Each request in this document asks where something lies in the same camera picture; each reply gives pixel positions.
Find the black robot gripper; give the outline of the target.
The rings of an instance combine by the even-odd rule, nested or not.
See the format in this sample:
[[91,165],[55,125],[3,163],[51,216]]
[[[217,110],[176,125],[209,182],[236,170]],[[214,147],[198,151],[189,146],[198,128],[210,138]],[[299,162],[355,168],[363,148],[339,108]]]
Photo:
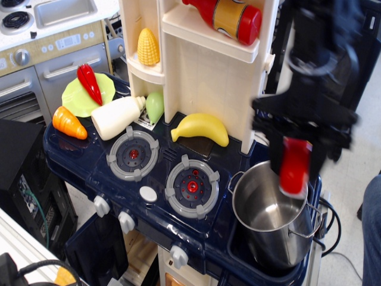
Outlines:
[[302,58],[292,50],[288,59],[292,71],[289,88],[281,94],[259,97],[252,102],[255,111],[252,128],[267,136],[271,169],[277,175],[283,162],[284,137],[313,144],[309,181],[316,180],[329,148],[348,149],[351,145],[352,127],[358,116],[347,104],[329,96],[326,81],[334,78],[341,59],[347,56],[347,84],[352,84],[358,76],[358,57],[354,50],[326,55],[326,62],[318,64],[317,56]]

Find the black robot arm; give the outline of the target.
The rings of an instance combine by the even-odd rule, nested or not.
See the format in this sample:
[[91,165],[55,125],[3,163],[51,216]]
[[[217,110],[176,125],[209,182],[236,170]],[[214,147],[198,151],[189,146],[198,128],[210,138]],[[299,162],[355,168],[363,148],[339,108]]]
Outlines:
[[363,15],[357,1],[293,1],[295,29],[288,89],[253,100],[253,128],[270,141],[282,182],[314,179],[326,159],[351,143],[358,117],[344,91],[359,74],[353,47]]

